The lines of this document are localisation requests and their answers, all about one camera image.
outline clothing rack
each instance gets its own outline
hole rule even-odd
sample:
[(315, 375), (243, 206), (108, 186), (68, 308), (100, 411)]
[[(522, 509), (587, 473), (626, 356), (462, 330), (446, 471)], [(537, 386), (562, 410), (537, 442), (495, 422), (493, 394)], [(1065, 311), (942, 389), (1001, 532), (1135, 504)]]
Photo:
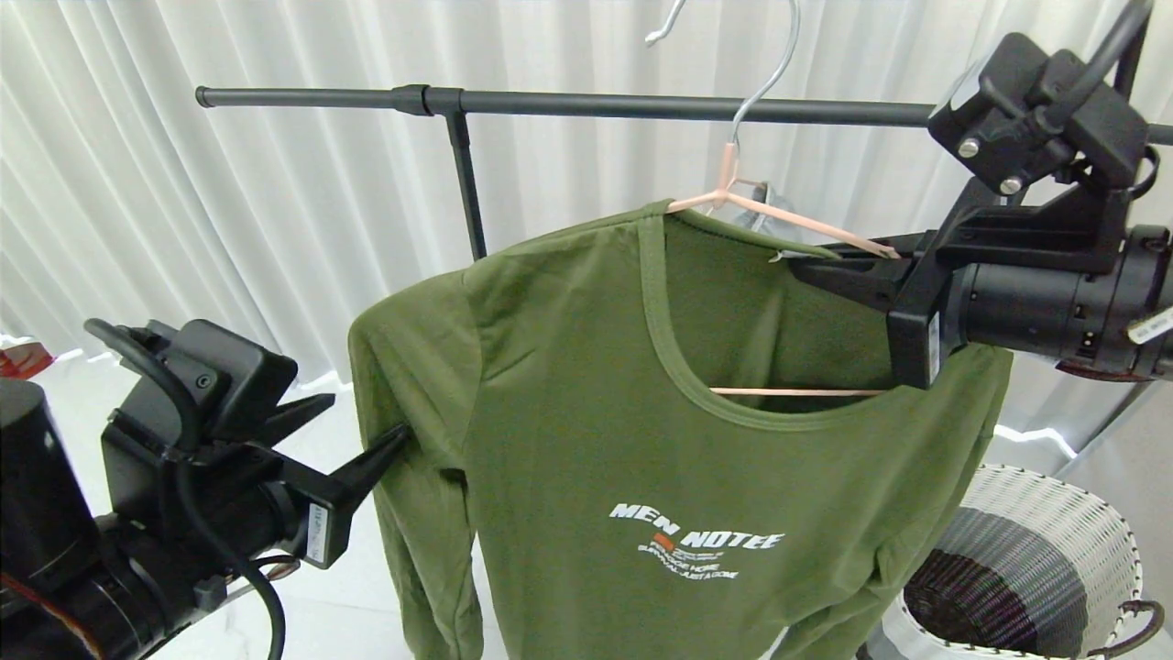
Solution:
[[(448, 123), (460, 196), (465, 205), (473, 258), (488, 252), (481, 204), (476, 196), (468, 115), (542, 115), (570, 117), (731, 121), (741, 98), (705, 96), (638, 96), (623, 94), (551, 94), (476, 91), (459, 87), (407, 84), (393, 89), (196, 88), (196, 101), (218, 106), (303, 108), (380, 108), (418, 116), (442, 116)], [(875, 101), (807, 101), (762, 98), (744, 121), (924, 128), (933, 106)], [(1148, 141), (1173, 144), (1173, 125), (1150, 124)]]

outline brown handle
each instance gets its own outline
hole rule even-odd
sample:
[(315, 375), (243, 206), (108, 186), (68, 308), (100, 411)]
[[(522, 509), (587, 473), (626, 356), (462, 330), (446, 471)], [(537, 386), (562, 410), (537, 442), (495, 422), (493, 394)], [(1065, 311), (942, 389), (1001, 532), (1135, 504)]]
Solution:
[(1153, 635), (1161, 630), (1165, 625), (1165, 607), (1155, 600), (1128, 600), (1120, 605), (1120, 610), (1125, 612), (1152, 612), (1152, 617), (1148, 619), (1148, 625), (1145, 630), (1137, 633), (1132, 639), (1121, 641), (1120, 644), (1105, 646), (1104, 648), (1097, 648), (1096, 651), (1089, 651), (1087, 655), (1094, 658), (1097, 655), (1103, 655), (1104, 658), (1118, 658), (1135, 651), (1146, 641), (1153, 639)]

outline screw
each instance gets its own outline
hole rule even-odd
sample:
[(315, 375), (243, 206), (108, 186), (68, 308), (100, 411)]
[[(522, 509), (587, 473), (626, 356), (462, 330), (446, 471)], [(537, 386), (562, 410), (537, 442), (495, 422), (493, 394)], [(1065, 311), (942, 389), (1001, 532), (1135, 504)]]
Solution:
[(1023, 179), (1017, 176), (1010, 176), (1002, 181), (1002, 186), (998, 190), (1003, 195), (1013, 195), (1015, 192), (1023, 189)]
[(974, 137), (967, 137), (961, 144), (957, 145), (957, 155), (963, 158), (972, 158), (977, 155), (977, 151), (981, 148), (981, 142)]

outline wicker basket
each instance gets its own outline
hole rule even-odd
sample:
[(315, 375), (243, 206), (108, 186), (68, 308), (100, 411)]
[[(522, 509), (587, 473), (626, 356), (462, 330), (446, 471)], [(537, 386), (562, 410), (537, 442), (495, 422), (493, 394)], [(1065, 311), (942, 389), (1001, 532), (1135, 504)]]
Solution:
[[(1140, 556), (1124, 518), (1057, 479), (983, 465), (928, 559), (856, 658), (1111, 658), (1160, 628), (1137, 601)], [(1145, 631), (1106, 648), (1125, 615)]]

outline green shirt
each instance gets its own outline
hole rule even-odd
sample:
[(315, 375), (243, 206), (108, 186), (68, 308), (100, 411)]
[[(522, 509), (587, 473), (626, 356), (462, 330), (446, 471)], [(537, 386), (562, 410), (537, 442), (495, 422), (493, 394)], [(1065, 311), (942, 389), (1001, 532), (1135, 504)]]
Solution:
[(752, 659), (786, 626), (775, 658), (850, 658), (961, 501), (1010, 355), (894, 388), (883, 314), (771, 261), (820, 250), (666, 204), (354, 321), (364, 442), (418, 438), (375, 490), (418, 658), (481, 655), (474, 532), (510, 658)]

